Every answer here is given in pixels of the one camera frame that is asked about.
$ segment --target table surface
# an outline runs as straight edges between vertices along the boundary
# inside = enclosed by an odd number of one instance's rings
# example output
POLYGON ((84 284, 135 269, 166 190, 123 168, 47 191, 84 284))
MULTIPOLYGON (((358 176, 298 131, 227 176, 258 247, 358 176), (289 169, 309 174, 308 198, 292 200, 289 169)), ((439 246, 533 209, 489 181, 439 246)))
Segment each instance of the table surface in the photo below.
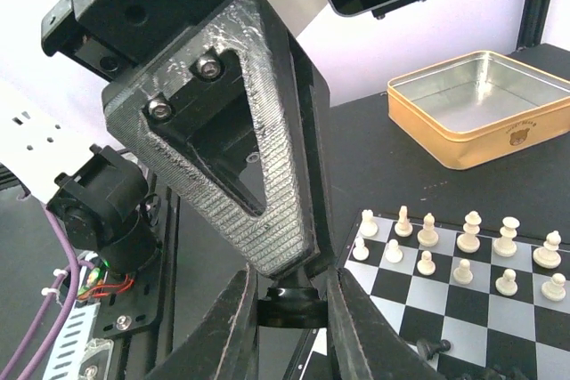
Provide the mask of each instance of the table surface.
MULTIPOLYGON (((553 46, 541 45, 512 56, 570 79, 570 53, 553 46)), ((455 224, 461 224, 468 211, 477 210, 489 230, 498 230, 502 217, 513 215, 521 222, 521 234, 543 237, 560 230, 563 240, 570 243, 570 216, 566 214, 570 135, 467 171, 451 171, 387 117, 385 96, 353 101, 330 112, 336 248, 346 241, 360 210, 395 214, 400 205, 407 205, 412 216, 431 212, 437 220, 455 224)), ((2 367, 41 303, 40 289, 51 283, 53 269, 65 264, 39 205, 33 199, 17 200, 19 194, 18 189, 0 192, 2 367)), ((185 204, 180 233, 175 345, 198 325, 232 275, 244 265, 233 248, 185 204)), ((261 295, 268 285, 269 281, 260 281, 261 295)), ((54 316, 55 309, 42 326, 40 338, 54 316)), ((261 328, 260 380, 281 378, 300 334, 296 330, 261 328)), ((36 339, 34 349, 40 341, 36 339)))

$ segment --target pawn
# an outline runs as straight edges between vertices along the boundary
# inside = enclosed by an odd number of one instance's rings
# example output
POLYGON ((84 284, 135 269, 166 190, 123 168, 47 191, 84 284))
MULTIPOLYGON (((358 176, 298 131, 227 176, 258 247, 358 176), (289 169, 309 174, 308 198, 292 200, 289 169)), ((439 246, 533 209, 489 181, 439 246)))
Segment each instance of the pawn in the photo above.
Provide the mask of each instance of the pawn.
POLYGON ((460 265, 453 271, 453 278, 458 284, 467 285, 473 280, 473 272, 471 271, 471 263, 465 258, 461 259, 460 265))
POLYGON ((358 260, 359 262, 363 262, 364 260, 366 260, 368 258, 370 251, 368 250, 368 248, 366 247, 365 243, 364 243, 364 238, 362 237, 357 237, 354 240, 354 249, 353 249, 353 257, 355 260, 358 260))
POLYGON ((402 238, 407 238, 413 232, 410 220, 408 220, 408 207, 406 205, 402 205, 400 208, 398 222, 395 224, 394 231, 396 235, 402 238))
POLYGON ((362 223, 358 231, 366 238, 371 238, 378 232, 378 225, 374 221, 374 214, 370 209, 362 211, 362 223))
POLYGON ((464 253, 475 253, 481 242, 477 237, 477 233, 481 230, 479 229, 479 224, 481 224, 481 217, 477 211, 471 211, 465 216, 465 224, 463 225, 462 233, 457 238, 457 247, 464 253))
POLYGON ((517 236, 520 222, 515 217, 505 217, 502 224, 501 237, 493 241, 493 251, 501 257, 512 257, 517 251, 517 244, 513 239, 517 236))
POLYGON ((431 213, 424 217, 424 227, 418 232, 418 242, 424 247, 433 247, 439 240, 436 227, 434 226, 435 223, 436 219, 431 213))
POLYGON ((502 276, 495 281, 495 287, 503 295, 511 296, 517 293, 518 285, 515 282, 517 273, 512 269, 505 269, 502 276))
POLYGON ((386 250, 386 259, 391 263, 399 263, 403 259, 403 252, 400 249, 398 241, 391 239, 388 242, 388 248, 386 250))
POLYGON ((559 302, 566 297, 564 285, 566 278, 562 273, 555 273, 550 280, 544 282, 541 286, 542 295, 552 302, 559 302))
POLYGON ((432 360, 438 353, 448 352, 452 348, 449 340, 442 340, 439 343, 430 343, 425 338, 420 338, 416 343, 418 355, 423 360, 432 360))
POLYGON ((431 253, 424 251, 421 253, 421 260, 418 261, 418 272, 424 276, 433 275, 436 271, 436 264, 431 259, 431 253))
POLYGON ((558 253, 561 240, 562 238, 556 230, 546 235, 542 247, 533 251, 533 260, 544 269, 556 269, 562 261, 558 253))

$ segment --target purple cable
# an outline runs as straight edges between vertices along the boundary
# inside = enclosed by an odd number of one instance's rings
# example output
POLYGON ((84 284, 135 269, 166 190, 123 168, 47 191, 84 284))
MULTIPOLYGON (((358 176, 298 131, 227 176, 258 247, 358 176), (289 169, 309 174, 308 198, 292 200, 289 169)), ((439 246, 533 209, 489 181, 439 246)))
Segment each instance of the purple cable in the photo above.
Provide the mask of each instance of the purple cable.
POLYGON ((69 292, 67 297, 65 298, 65 303, 61 308, 60 314, 53 323, 52 329, 50 329, 50 332, 47 334, 44 341, 39 346, 39 349, 37 349, 36 354, 31 359, 29 364, 21 372, 20 376, 18 377, 18 380, 29 379, 31 375, 34 373, 34 371, 36 371, 37 367, 44 358, 45 354, 50 350, 50 347, 52 347, 53 342, 55 341, 61 329, 63 328, 63 324, 65 324, 65 321, 69 316, 69 313, 71 312, 73 306, 75 305, 75 301, 77 299, 77 289, 79 287, 79 263, 77 262, 77 258, 75 252, 73 251, 73 247, 69 243, 68 238, 65 235, 65 232, 61 229, 61 226, 58 223, 55 216, 49 211, 47 211, 45 207, 44 207, 44 212, 45 216, 47 217, 47 221, 53 227, 55 236, 57 236, 57 239, 60 241, 60 244, 63 247, 65 255, 68 257, 69 274, 71 276, 69 282, 69 292))
MULTIPOLYGON (((79 260, 79 265, 82 267, 86 267, 87 269, 90 270, 95 268, 95 265, 93 263, 88 262, 86 260, 79 260)), ((64 270, 69 272, 69 266, 67 266, 64 270)), ((59 275, 52 283, 51 288, 58 289, 61 286, 63 280, 65 280, 65 278, 66 277, 64 275, 59 275)), ((50 308, 50 304, 54 299, 55 299, 54 294, 48 294, 45 297, 44 302, 37 311, 36 317, 34 318, 34 320, 32 320, 32 323, 28 328, 28 332, 26 333, 24 338, 22 338, 21 343, 18 346, 18 349, 16 349, 16 352, 14 352, 12 358, 8 362, 8 365, 6 365, 6 367, 2 371, 2 374, 0 374, 0 380, 6 380, 8 378, 8 376, 10 375, 10 373, 12 372, 12 370, 14 369, 14 367, 16 366, 16 364, 18 363, 18 361, 20 360, 26 349, 28 349, 29 344, 31 343, 34 335, 37 332, 37 329, 39 328, 42 320, 44 319, 45 314, 50 308)))

